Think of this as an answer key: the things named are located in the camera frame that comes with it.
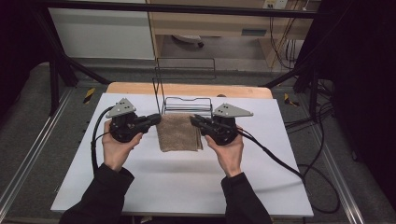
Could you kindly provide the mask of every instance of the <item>forearm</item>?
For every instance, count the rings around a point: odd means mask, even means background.
[[[225,216],[228,224],[272,223],[244,173],[231,178],[225,177],[221,186],[227,203]]]
[[[133,180],[127,170],[116,173],[102,164],[81,201],[62,215],[60,224],[117,223]]]

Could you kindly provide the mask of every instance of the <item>floor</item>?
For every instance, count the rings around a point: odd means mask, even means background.
[[[172,36],[165,38],[163,57],[215,58],[219,76],[215,81],[201,80],[197,83],[223,85],[257,86],[281,76],[288,69],[266,66],[258,41],[254,38],[203,37],[205,46],[182,43]],[[154,75],[152,64],[140,61],[82,60],[93,71],[103,77],[117,81],[150,82]],[[21,93],[21,98],[12,106],[7,117],[0,122],[0,222],[3,223],[56,223],[60,214],[50,211],[56,196],[56,189],[62,184],[70,162],[78,148],[79,142],[88,126],[101,92],[106,86],[92,82],[88,77],[78,74],[80,82],[76,88],[63,88],[70,95],[64,104],[62,115],[55,125],[49,128],[50,136],[38,146],[38,153],[32,152],[32,146],[41,130],[48,127],[46,122],[51,118],[50,79],[48,67],[38,66]],[[307,118],[307,94],[295,94],[292,90],[294,78],[272,89],[278,100],[284,121]],[[82,101],[88,89],[95,87],[95,93],[86,105]],[[285,104],[285,93],[291,103]],[[323,105],[327,96],[319,97]],[[326,153],[322,154],[316,167],[329,177],[334,184],[339,184],[332,176],[329,166],[329,153],[336,164],[352,202],[356,204],[361,220],[352,220],[344,202],[334,214],[323,214],[315,211],[315,216],[307,218],[308,223],[396,223],[396,213],[375,183],[364,164],[352,160],[342,130],[336,116],[329,116],[324,121]],[[288,130],[290,143],[298,163],[309,163],[319,148],[318,125],[299,130]],[[25,158],[32,159],[26,163]],[[15,174],[24,164],[26,175],[16,180]],[[318,174],[308,175],[307,188],[312,204],[329,210],[334,208],[334,193]],[[277,219],[276,223],[303,223],[301,219]]]

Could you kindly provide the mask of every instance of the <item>wooden edge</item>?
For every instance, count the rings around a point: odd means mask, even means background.
[[[216,97],[220,94],[236,98],[273,99],[267,88],[246,86],[163,84],[165,95],[196,95]],[[107,93],[154,94],[152,83],[113,82],[108,85]]]

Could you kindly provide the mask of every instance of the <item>gray mounting plate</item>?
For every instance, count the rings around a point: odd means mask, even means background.
[[[253,113],[234,105],[222,104],[213,111],[213,115],[224,118],[251,117]]]
[[[107,119],[111,119],[124,114],[129,114],[136,111],[136,107],[126,98],[122,98],[106,115]]]

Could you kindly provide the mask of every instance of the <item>black horizontal bar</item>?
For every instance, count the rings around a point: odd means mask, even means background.
[[[281,9],[261,9],[246,7],[207,7],[207,6],[183,6],[165,4],[138,4],[138,3],[114,3],[114,2],[89,2],[89,1],[64,1],[64,0],[35,0],[44,7],[53,8],[73,8],[73,9],[94,9],[113,11],[147,11],[147,12],[174,12],[174,13],[195,13],[195,14],[215,14],[215,15],[235,15],[254,17],[279,17],[279,18],[300,18],[316,19],[328,17],[331,13],[316,11],[296,11]]]

